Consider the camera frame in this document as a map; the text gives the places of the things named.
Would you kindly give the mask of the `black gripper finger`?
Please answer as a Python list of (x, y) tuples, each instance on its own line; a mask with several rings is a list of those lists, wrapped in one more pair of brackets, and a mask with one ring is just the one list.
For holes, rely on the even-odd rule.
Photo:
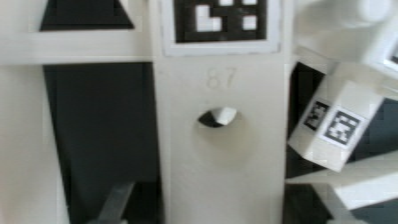
[(133, 188), (133, 182), (117, 184), (112, 187), (98, 218), (92, 219), (87, 224), (128, 224), (128, 220), (123, 218), (123, 214), (128, 206)]

